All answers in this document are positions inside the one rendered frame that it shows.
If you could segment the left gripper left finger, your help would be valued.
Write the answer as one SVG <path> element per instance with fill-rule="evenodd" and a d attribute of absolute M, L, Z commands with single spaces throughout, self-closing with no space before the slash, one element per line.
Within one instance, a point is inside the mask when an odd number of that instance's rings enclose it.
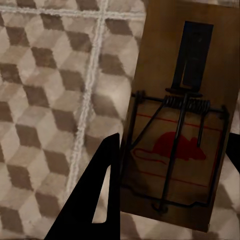
<path fill-rule="evenodd" d="M 92 223 L 110 168 L 107 218 Z M 44 240 L 120 240 L 120 134 L 105 138 Z"/>

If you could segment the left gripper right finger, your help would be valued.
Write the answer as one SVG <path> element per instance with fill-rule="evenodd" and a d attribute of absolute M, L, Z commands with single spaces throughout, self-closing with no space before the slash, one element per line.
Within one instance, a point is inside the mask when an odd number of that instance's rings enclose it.
<path fill-rule="evenodd" d="M 226 154 L 240 173 L 240 135 L 235 133 L 229 134 L 226 148 Z"/>

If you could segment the mousetrap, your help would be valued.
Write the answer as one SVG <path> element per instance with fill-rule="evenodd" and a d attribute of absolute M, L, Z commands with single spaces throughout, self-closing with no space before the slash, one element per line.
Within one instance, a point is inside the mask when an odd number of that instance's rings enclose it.
<path fill-rule="evenodd" d="M 120 211 L 208 233 L 240 90 L 240 8 L 149 0 L 120 152 Z"/>

